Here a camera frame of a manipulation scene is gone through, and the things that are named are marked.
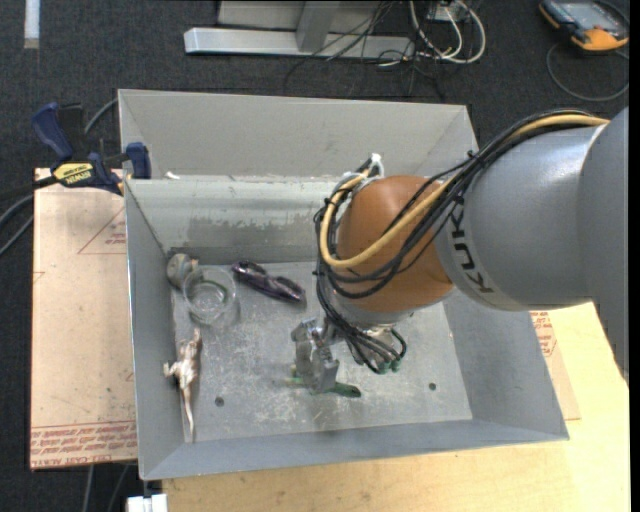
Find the gray robot arm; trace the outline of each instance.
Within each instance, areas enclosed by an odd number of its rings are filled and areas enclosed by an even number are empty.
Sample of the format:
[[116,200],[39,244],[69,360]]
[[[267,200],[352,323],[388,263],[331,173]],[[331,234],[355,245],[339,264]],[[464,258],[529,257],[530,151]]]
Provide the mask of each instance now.
[[626,108],[519,144],[474,180],[436,239],[453,283],[487,306],[593,300],[627,382],[628,119]]

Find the blue clamp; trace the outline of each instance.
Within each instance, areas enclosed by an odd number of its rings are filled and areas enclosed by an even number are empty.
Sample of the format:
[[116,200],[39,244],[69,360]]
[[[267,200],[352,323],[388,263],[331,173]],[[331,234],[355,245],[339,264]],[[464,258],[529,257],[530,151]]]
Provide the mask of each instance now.
[[[76,166],[76,168],[69,166],[68,162],[72,160],[74,150],[60,125],[57,103],[48,103],[38,110],[31,118],[31,125],[38,138],[53,149],[58,157],[50,169],[52,176],[54,176],[57,182],[67,187],[96,187],[115,194],[122,194],[122,180],[117,174],[107,169],[105,161],[99,153],[92,151],[86,157],[85,162],[88,161],[92,167],[91,169],[89,169],[89,166]],[[134,169],[134,178],[151,178],[151,163],[144,144],[140,142],[131,143],[127,146],[126,152],[118,155],[116,158],[120,161],[126,159],[131,160]]]

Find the clear glass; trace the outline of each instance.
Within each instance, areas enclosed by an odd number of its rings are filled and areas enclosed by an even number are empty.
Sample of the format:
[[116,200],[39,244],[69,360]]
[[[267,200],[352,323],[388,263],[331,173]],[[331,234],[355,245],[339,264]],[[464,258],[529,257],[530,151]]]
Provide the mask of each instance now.
[[236,309],[236,286],[230,272],[216,266],[199,266],[182,284],[191,316],[205,325],[226,325]]

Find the white cable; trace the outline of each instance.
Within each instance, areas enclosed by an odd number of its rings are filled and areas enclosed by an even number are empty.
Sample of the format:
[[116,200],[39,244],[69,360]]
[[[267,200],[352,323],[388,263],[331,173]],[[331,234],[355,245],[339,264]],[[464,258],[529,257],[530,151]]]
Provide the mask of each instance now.
[[458,3],[467,10],[469,15],[471,16],[471,19],[473,20],[473,22],[478,27],[478,30],[480,31],[480,49],[474,56],[469,57],[468,59],[448,59],[448,60],[449,62],[454,62],[456,64],[471,64],[472,62],[477,61],[484,54],[484,51],[487,47],[487,34],[484,30],[484,25],[482,24],[482,21],[480,21],[480,18],[478,18],[478,15],[475,13],[475,11],[473,9],[469,9],[465,5],[465,3],[462,2],[461,0],[458,0]]
[[455,64],[471,64],[472,62],[475,62],[480,57],[482,57],[482,55],[484,54],[484,51],[486,49],[486,43],[487,43],[487,36],[486,36],[486,32],[484,30],[484,25],[482,24],[482,21],[480,20],[480,18],[478,17],[478,15],[475,13],[475,11],[473,9],[469,9],[466,6],[466,4],[464,2],[462,2],[461,0],[457,0],[456,3],[458,5],[460,5],[460,6],[462,6],[464,9],[466,9],[466,11],[471,16],[471,20],[476,24],[476,26],[478,27],[478,30],[480,31],[480,49],[478,50],[478,52],[475,55],[473,55],[472,57],[469,57],[468,59],[457,59],[457,58],[455,58],[455,56],[462,49],[463,41],[462,41],[462,34],[460,33],[460,29],[458,28],[457,23],[454,21],[453,17],[451,16],[449,8],[446,8],[446,13],[447,13],[447,16],[449,16],[449,19],[451,20],[451,23],[455,27],[456,35],[458,37],[458,43],[459,43],[458,44],[458,49],[453,53],[446,53],[446,52],[442,52],[441,50],[436,48],[431,43],[431,41],[429,40],[427,35],[424,33],[422,28],[420,28],[420,23],[418,23],[418,16],[416,15],[415,2],[413,0],[410,0],[409,1],[409,13],[411,14],[411,23],[413,24],[414,29],[418,32],[418,35],[422,38],[422,40],[425,42],[425,44],[427,46],[429,46],[429,48],[431,48],[438,55],[438,57],[426,54],[424,52],[421,52],[418,55],[421,55],[423,57],[439,58],[440,60],[445,60],[447,62],[453,62]]

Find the cardboard sheet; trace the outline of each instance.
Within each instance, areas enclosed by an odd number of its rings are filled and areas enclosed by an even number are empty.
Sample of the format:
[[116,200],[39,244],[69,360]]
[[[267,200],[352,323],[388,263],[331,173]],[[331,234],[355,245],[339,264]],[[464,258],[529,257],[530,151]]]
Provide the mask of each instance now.
[[53,185],[34,209],[30,466],[133,460],[124,199]]

